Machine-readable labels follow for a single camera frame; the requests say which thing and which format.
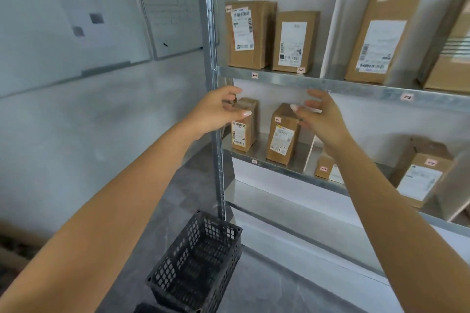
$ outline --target brown box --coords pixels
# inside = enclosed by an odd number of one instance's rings
[[[424,57],[424,88],[470,92],[470,0],[452,0]]]
[[[454,159],[447,147],[426,138],[411,138],[390,182],[408,202],[421,208],[437,182],[451,170]]]
[[[262,69],[271,65],[276,10],[273,1],[226,4],[229,66]]]
[[[305,74],[311,69],[319,22],[319,11],[277,14],[273,70]]]
[[[259,101],[250,98],[241,98],[234,108],[251,110],[251,115],[232,121],[232,148],[240,151],[248,151],[256,141],[259,133]]]
[[[369,0],[346,80],[384,83],[420,0]]]
[[[343,177],[341,177],[341,174],[339,173],[335,160],[329,156],[325,150],[322,151],[320,158],[318,159],[315,176],[344,184]]]
[[[294,154],[300,132],[299,117],[291,106],[282,103],[273,113],[267,142],[266,158],[287,165]]]

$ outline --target black basket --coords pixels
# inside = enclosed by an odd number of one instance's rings
[[[242,255],[242,229],[196,211],[147,277],[159,305],[182,313],[219,307]]]

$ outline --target gray floor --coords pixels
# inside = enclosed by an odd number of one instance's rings
[[[225,167],[228,184],[233,179],[230,159]],[[132,313],[141,302],[155,302],[145,278],[197,209],[217,213],[210,146],[175,174],[98,313]],[[218,312],[363,311],[245,248]]]

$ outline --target right hand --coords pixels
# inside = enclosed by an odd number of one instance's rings
[[[291,104],[291,108],[302,119],[300,125],[312,130],[323,142],[328,155],[335,157],[344,143],[352,140],[343,116],[328,93],[317,89],[309,89],[307,93],[320,101],[306,100],[304,104],[310,108],[319,109],[321,112],[312,112],[295,104]]]

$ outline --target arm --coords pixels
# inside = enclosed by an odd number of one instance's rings
[[[332,97],[311,89],[305,105],[292,105],[323,141],[341,172],[377,258],[406,313],[468,312],[470,268],[413,209],[356,144]]]
[[[129,258],[194,140],[250,111],[232,110],[242,90],[209,92],[191,114],[74,214],[0,299],[5,313],[92,313]]]

